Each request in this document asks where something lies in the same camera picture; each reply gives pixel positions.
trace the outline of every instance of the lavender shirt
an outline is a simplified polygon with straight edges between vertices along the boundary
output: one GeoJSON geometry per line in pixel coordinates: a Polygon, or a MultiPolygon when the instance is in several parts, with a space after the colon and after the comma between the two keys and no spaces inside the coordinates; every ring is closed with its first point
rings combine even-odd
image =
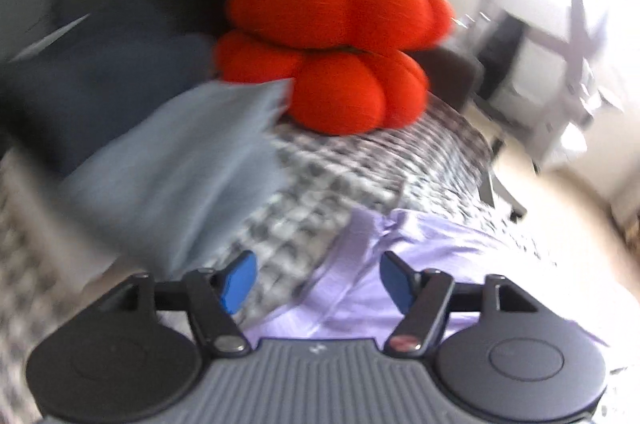
{"type": "MultiPolygon", "coordinates": [[[[441,269],[458,282],[483,283],[491,273],[507,276],[556,314],[577,322],[603,349],[610,368],[636,358],[632,341],[638,334],[640,307],[619,285],[607,280],[606,288],[586,295],[557,268],[483,232],[405,209],[389,216],[355,209],[299,299],[245,335],[254,345],[262,337],[375,338],[382,347],[402,318],[380,281],[380,256],[386,250],[414,269],[441,269]],[[616,354],[611,353],[614,345],[616,354]]],[[[451,314],[445,338],[477,320],[478,314],[451,314]]]]}

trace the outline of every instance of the orange pumpkin-shaped cushion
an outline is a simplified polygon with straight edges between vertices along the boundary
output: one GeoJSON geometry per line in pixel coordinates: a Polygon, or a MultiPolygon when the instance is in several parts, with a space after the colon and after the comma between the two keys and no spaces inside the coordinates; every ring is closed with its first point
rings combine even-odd
{"type": "Polygon", "coordinates": [[[218,42],[216,59],[228,82],[292,78],[289,114],[320,133],[401,128],[417,120],[426,107],[427,77],[413,59],[398,51],[303,52],[234,30],[218,42]]]}
{"type": "Polygon", "coordinates": [[[237,28],[275,44],[377,53],[432,45],[452,19],[446,0],[229,0],[227,14],[237,28]]]}

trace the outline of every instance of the dark gray couch armrest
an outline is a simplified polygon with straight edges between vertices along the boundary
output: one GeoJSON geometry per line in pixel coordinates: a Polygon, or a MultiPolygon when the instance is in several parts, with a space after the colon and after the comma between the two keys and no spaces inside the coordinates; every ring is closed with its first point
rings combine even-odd
{"type": "Polygon", "coordinates": [[[460,111],[482,83],[484,68],[453,39],[431,50],[407,52],[427,74],[431,93],[460,111]]]}

